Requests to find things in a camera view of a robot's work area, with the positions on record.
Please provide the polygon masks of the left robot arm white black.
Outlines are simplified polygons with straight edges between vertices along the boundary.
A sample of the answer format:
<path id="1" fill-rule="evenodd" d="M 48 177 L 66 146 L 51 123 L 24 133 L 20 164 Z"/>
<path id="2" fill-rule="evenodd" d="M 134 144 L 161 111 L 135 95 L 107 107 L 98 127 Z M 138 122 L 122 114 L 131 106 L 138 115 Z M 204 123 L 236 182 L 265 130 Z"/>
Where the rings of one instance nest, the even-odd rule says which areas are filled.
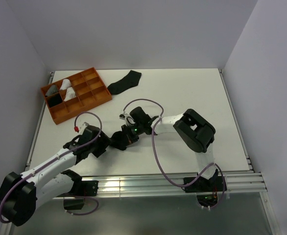
<path id="1" fill-rule="evenodd" d="M 50 159 L 21 174 L 6 175 L 0 187 L 0 221 L 21 226 L 54 197 L 64 195 L 83 200 L 95 196 L 95 185 L 84 183 L 71 167 L 90 154 L 98 158 L 110 143 L 98 127 L 88 125 Z"/>

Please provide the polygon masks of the black sock with white stripes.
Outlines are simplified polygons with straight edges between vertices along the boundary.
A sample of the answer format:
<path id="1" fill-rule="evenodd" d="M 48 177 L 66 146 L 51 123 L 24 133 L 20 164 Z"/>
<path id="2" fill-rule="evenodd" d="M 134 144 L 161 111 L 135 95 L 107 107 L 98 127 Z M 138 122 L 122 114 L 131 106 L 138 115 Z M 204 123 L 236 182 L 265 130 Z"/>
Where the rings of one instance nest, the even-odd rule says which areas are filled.
<path id="1" fill-rule="evenodd" d="M 61 97 L 61 95 L 59 93 L 56 93 L 56 94 L 53 94 L 51 96 L 48 96 L 46 98 L 47 100 L 47 104 L 50 108 L 56 106 L 56 105 L 59 105 L 63 102 L 63 99 Z"/>

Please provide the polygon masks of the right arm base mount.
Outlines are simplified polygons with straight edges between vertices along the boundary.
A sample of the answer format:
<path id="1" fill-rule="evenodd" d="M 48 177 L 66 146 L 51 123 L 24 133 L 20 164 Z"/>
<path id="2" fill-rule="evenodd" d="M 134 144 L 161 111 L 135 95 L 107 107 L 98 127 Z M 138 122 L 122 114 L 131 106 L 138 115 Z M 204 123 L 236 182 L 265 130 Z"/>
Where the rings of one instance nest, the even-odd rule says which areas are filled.
<path id="1" fill-rule="evenodd" d="M 227 190 L 227 186 L 224 183 L 224 178 L 222 176 L 213 176 L 209 180 L 200 177 L 191 186 L 184 187 L 183 190 L 187 193 L 225 192 Z"/>

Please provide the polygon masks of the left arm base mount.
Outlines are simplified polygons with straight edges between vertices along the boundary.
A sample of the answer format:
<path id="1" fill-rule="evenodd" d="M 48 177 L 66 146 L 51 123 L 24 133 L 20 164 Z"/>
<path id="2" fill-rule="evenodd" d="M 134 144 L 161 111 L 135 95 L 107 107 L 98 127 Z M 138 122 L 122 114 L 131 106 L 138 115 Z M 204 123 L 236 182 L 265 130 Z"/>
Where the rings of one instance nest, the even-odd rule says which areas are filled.
<path id="1" fill-rule="evenodd" d="M 81 181 L 75 189 L 70 192 L 64 193 L 63 197 L 72 197 L 73 199 L 64 199 L 63 207 L 67 211 L 79 211 L 82 210 L 86 204 L 86 201 L 97 195 L 98 181 Z"/>

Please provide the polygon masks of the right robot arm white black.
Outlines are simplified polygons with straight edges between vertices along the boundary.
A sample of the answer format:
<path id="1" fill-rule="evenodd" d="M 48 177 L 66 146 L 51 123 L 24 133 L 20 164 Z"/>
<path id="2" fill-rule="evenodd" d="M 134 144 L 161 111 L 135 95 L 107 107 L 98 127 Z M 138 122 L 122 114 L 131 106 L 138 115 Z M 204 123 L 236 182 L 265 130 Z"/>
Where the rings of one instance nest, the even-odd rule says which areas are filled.
<path id="1" fill-rule="evenodd" d="M 150 117 L 141 107 L 133 109 L 130 114 L 123 112 L 120 119 L 125 121 L 121 127 L 125 136 L 124 145 L 131 145 L 139 140 L 139 135 L 151 135 L 153 152 L 156 154 L 155 136 L 176 133 L 195 153 L 196 162 L 202 174 L 199 186 L 205 191 L 211 190 L 215 184 L 217 167 L 213 154 L 215 128 L 193 109 L 187 109 L 176 116 Z"/>

